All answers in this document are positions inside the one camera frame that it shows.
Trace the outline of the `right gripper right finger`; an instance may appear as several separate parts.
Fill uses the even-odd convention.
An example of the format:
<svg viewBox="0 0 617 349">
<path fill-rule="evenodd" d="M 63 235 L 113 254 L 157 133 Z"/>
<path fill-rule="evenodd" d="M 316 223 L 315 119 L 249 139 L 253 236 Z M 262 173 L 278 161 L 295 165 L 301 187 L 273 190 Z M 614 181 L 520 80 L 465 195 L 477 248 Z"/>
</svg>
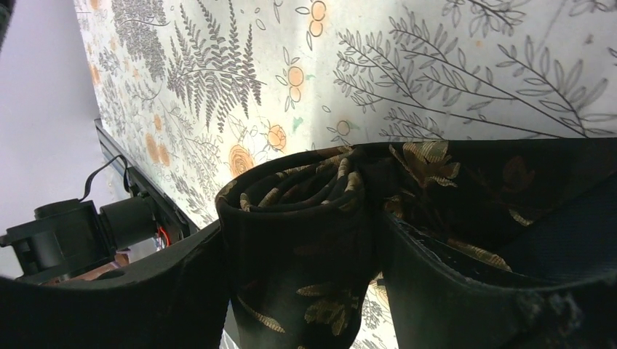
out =
<svg viewBox="0 0 617 349">
<path fill-rule="evenodd" d="M 554 283 L 380 216 L 378 257 L 401 348 L 614 348 L 616 273 Z"/>
</svg>

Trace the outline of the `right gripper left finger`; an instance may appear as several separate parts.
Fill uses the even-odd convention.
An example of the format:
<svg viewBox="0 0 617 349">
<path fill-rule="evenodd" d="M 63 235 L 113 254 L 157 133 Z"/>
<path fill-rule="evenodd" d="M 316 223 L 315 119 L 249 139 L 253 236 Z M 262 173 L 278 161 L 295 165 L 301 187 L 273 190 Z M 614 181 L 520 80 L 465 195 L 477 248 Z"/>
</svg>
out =
<svg viewBox="0 0 617 349">
<path fill-rule="evenodd" d="M 217 348 L 228 311 L 217 223 L 92 281 L 1 280 L 3 348 Z"/>
</svg>

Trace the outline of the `dark floral necktie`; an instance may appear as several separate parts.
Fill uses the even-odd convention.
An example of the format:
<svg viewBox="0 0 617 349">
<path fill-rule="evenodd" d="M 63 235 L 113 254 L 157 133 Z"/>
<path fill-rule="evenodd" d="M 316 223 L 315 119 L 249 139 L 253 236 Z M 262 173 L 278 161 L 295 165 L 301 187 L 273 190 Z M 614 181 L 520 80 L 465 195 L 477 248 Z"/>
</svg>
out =
<svg viewBox="0 0 617 349">
<path fill-rule="evenodd" d="M 386 288 L 378 257 L 385 213 L 531 278 L 616 273 L 616 140 L 308 151 L 241 174 L 219 192 L 216 209 L 240 345 L 350 348 L 370 282 L 381 278 Z"/>
</svg>

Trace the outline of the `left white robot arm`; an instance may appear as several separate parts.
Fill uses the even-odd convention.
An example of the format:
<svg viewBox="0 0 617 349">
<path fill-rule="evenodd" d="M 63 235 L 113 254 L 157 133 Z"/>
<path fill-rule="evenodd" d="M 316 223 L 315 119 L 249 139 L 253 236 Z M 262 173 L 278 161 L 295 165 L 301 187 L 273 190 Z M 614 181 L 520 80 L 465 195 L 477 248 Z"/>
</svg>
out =
<svg viewBox="0 0 617 349">
<path fill-rule="evenodd" d="M 23 269 L 20 281 L 68 280 L 112 262 L 119 250 L 153 238 L 154 200 L 136 196 L 96 208 L 70 199 L 41 206 L 31 222 L 7 229 L 1 247 L 12 247 Z"/>
</svg>

